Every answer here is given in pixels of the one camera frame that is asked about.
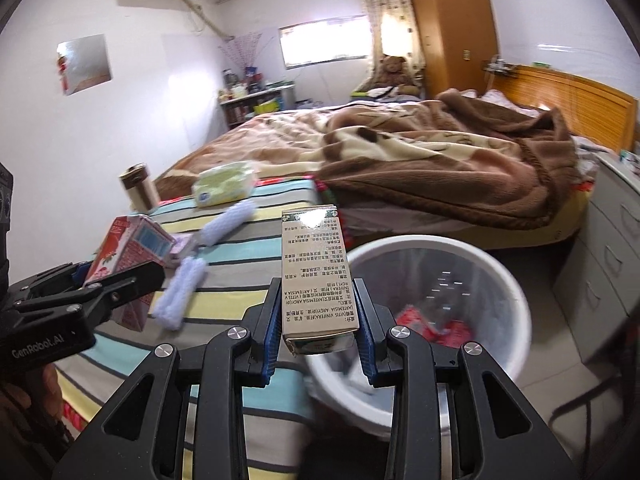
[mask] brown blanket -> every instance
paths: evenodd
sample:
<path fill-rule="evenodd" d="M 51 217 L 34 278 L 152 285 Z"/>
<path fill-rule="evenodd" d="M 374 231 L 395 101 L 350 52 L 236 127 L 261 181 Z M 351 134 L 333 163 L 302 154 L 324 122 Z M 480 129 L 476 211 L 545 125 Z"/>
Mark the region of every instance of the brown blanket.
<path fill-rule="evenodd" d="M 507 229 L 549 224 L 577 177 L 559 110 L 530 118 L 447 91 L 421 103 L 259 116 L 160 176 L 162 199 L 235 160 L 256 160 L 261 176 L 315 173 L 342 206 L 382 200 Z"/>

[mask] drawer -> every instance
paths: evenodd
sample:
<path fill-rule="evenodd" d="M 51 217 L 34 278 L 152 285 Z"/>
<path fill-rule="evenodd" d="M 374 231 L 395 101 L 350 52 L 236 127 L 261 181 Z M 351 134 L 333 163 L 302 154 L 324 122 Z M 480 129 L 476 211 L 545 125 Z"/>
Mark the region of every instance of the drawer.
<path fill-rule="evenodd" d="M 591 197 L 634 252 L 640 255 L 640 196 L 606 166 L 600 165 Z"/>
<path fill-rule="evenodd" d="M 640 258 L 594 205 L 587 211 L 579 238 L 602 267 L 627 314 L 640 299 Z"/>
<path fill-rule="evenodd" d="M 578 239 L 554 285 L 583 362 L 588 361 L 628 319 L 609 279 Z"/>

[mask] striped tablecloth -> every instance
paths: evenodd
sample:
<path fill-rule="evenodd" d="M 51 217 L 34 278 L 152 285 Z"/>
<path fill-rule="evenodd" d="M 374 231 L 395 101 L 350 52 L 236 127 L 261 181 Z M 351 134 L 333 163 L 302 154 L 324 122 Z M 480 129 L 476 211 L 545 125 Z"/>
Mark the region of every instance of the striped tablecloth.
<path fill-rule="evenodd" d="M 258 205 L 254 220 L 224 242 L 202 251 L 209 272 L 191 300 L 180 332 L 163 330 L 151 317 L 140 333 L 110 321 L 98 328 L 93 348 L 58 362 L 63 396 L 85 420 L 91 420 L 158 344 L 170 342 L 178 348 L 205 344 L 235 325 L 249 306 L 264 301 L 271 279 L 282 272 L 281 212 L 314 205 L 318 195 L 312 180 L 299 179 L 256 187 L 252 199 Z M 153 218 L 168 232 L 183 233 L 200 229 L 225 209 L 226 206 L 196 209 L 194 201 L 186 198 L 161 206 Z M 270 385 L 264 389 L 245 388 L 242 393 L 252 480 L 295 477 L 312 419 L 302 370 L 302 364 L 281 345 Z M 184 453 L 183 476 L 187 479 L 191 478 L 197 398 L 198 387 L 194 386 Z"/>

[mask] patterned curtain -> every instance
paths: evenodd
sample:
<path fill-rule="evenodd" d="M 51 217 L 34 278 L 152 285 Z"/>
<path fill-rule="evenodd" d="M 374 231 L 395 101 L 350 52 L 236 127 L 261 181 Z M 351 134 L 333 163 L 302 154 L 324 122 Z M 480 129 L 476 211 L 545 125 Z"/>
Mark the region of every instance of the patterned curtain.
<path fill-rule="evenodd" d="M 380 62 L 386 56 L 404 56 L 407 72 L 414 80 L 421 79 L 424 56 L 415 25 L 411 0 L 362 0 L 373 35 L 373 58 L 370 75 L 356 91 L 366 91 L 376 80 Z"/>

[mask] white wall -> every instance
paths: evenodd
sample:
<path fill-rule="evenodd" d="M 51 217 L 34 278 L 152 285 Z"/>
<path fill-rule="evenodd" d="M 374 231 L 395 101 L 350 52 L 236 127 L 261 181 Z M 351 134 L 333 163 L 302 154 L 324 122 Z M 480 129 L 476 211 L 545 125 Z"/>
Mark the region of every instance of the white wall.
<path fill-rule="evenodd" d="M 354 59 L 286 70 L 278 28 L 299 23 L 364 14 L 360 0 L 229 0 L 220 4 L 226 30 L 240 36 L 261 32 L 256 65 L 269 80 L 295 80 L 296 99 L 343 104 L 367 76 L 369 61 Z M 240 67 L 230 60 L 228 67 Z"/>
<path fill-rule="evenodd" d="M 94 34 L 105 35 L 113 79 L 65 96 L 56 47 Z M 180 0 L 20 3 L 0 34 L 0 159 L 15 177 L 12 281 L 89 257 L 128 211 L 118 180 L 128 166 L 146 162 L 155 176 L 220 132 L 217 44 L 208 30 L 194 33 Z M 183 95 L 194 87 L 196 102 Z"/>
<path fill-rule="evenodd" d="M 549 63 L 640 96 L 640 57 L 605 0 L 491 1 L 507 62 Z"/>

